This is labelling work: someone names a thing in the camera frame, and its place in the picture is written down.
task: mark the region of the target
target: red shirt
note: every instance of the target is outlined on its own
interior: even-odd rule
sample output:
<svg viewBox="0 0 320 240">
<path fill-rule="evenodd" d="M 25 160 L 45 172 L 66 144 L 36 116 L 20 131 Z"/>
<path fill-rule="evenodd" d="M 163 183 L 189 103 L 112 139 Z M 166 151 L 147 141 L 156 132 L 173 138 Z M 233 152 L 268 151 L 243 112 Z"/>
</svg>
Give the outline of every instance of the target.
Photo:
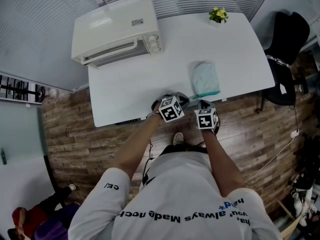
<svg viewBox="0 0 320 240">
<path fill-rule="evenodd" d="M 14 225 L 19 225 L 21 207 L 15 209 L 12 213 Z M 31 210 L 28 210 L 25 215 L 25 221 L 23 223 L 23 232 L 28 238 L 34 236 L 35 230 L 41 223 L 48 219 L 46 213 L 36 205 Z"/>
</svg>

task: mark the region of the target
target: flower pot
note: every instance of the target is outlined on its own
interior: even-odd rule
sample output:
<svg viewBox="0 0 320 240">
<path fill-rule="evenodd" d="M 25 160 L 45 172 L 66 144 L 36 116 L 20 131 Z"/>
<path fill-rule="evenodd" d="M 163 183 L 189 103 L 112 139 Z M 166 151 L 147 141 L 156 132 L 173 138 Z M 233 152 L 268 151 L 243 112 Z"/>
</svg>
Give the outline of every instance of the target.
<svg viewBox="0 0 320 240">
<path fill-rule="evenodd" d="M 221 23 L 217 23 L 214 20 L 210 20 L 209 24 L 210 24 L 210 26 L 213 26 L 215 28 L 218 28 L 221 25 Z"/>
</svg>

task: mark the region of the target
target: light blue cloth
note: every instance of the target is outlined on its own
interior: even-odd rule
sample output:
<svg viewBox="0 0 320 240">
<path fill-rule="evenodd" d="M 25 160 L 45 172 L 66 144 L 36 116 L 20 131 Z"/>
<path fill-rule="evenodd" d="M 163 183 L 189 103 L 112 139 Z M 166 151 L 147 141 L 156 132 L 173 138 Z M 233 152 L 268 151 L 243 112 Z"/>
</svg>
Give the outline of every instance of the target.
<svg viewBox="0 0 320 240">
<path fill-rule="evenodd" d="M 219 79 L 214 63 L 203 61 L 195 67 L 192 77 L 193 88 L 197 98 L 220 93 Z"/>
</svg>

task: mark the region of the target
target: chair seat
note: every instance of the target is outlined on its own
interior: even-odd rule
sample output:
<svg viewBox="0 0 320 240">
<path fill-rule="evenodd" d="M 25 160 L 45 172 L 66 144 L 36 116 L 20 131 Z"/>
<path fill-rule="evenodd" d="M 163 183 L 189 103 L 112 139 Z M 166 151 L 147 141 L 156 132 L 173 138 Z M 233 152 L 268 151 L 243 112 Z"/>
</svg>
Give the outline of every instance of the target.
<svg viewBox="0 0 320 240">
<path fill-rule="evenodd" d="M 296 92 L 292 73 L 286 66 L 282 66 L 272 59 L 268 59 L 275 86 L 263 90 L 264 97 L 274 104 L 292 106 L 296 102 Z M 282 94 L 280 84 L 285 87 L 286 93 Z"/>
</svg>

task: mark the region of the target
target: oven glass door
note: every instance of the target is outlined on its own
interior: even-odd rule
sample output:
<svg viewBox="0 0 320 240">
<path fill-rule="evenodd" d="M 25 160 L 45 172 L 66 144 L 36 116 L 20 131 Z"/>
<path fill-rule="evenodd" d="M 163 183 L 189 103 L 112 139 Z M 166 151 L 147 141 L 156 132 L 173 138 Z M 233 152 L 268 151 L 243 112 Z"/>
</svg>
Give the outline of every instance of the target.
<svg viewBox="0 0 320 240">
<path fill-rule="evenodd" d="M 92 65 L 96 68 L 112 62 L 128 59 L 134 56 L 148 54 L 147 47 L 143 40 L 134 40 L 114 46 L 112 48 L 95 53 L 88 57 L 83 57 L 81 63 L 83 65 Z"/>
</svg>

